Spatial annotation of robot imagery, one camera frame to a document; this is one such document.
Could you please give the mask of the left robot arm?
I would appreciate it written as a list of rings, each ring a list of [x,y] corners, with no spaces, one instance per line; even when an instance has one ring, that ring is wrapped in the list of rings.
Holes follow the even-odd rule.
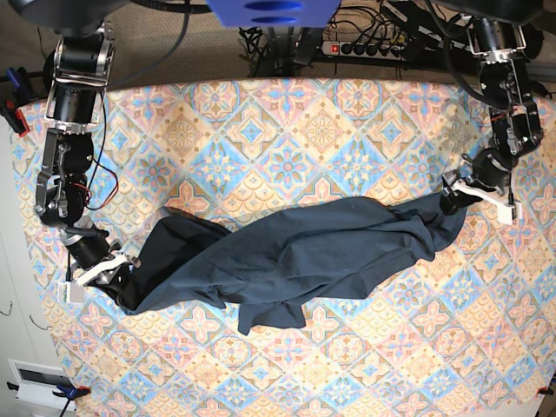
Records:
[[[432,18],[442,34],[444,59],[454,80],[468,95],[487,105],[493,136],[474,158],[466,158],[470,175],[454,169],[442,177],[440,207],[445,215],[494,194],[508,196],[510,215],[516,215],[512,173],[522,156],[536,150],[544,137],[538,107],[526,72],[523,26],[539,17],[541,1],[445,1],[456,12],[450,21]],[[467,36],[473,56],[480,59],[480,89],[475,90],[457,70],[452,44]]]

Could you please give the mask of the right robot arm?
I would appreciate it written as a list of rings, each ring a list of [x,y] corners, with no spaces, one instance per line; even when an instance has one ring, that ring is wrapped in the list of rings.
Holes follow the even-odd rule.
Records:
[[[23,19],[60,35],[53,55],[46,119],[52,121],[36,180],[35,211],[41,223],[56,228],[83,274],[69,283],[103,291],[122,303],[131,268],[139,263],[108,242],[84,214],[90,200],[86,172],[94,162],[91,129],[98,95],[105,92],[115,41],[108,15],[122,1],[12,1]]]

